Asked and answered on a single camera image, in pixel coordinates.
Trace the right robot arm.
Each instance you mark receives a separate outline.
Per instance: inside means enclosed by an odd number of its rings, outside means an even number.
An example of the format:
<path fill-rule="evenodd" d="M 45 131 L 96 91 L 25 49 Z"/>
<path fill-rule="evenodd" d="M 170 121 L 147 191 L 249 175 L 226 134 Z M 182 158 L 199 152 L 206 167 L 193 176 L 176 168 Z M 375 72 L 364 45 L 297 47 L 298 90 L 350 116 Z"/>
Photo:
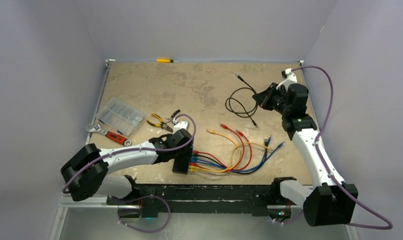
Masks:
<path fill-rule="evenodd" d="M 316 139 L 317 125 L 307 113 L 308 96 L 308 88 L 299 83 L 288 87 L 272 83 L 252 96 L 260 108 L 281 114 L 282 127 L 300 152 L 313 182 L 310 189 L 294 177 L 276 177 L 267 196 L 275 203 L 290 200 L 302 208 L 312 227 L 348 224 L 355 209 L 352 198 L 357 198 L 358 190 L 333 169 L 325 153 L 318 153 L 324 146 Z"/>

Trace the black network switch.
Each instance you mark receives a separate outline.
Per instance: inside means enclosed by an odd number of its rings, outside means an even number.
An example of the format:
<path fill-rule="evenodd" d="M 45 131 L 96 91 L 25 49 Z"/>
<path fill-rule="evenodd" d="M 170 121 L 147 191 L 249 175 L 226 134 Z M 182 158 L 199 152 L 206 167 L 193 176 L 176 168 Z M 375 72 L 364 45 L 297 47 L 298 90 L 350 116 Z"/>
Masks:
<path fill-rule="evenodd" d="M 172 165 L 172 172 L 175 174 L 187 175 L 192 153 L 180 153 L 174 160 Z"/>

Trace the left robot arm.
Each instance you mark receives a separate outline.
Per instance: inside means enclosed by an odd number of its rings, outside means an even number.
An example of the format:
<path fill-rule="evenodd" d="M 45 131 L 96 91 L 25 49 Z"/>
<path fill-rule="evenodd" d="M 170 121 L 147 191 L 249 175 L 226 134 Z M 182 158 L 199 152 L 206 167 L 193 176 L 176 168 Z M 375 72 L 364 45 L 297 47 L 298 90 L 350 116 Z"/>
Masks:
<path fill-rule="evenodd" d="M 185 129 L 153 137 L 141 144 L 121 148 L 97 148 L 93 143 L 82 147 L 60 170 L 64 179 L 63 194 L 75 202 L 105 195 L 134 204 L 139 194 L 135 180 L 115 172 L 143 165 L 156 165 L 170 160 L 188 161 L 194 136 Z"/>

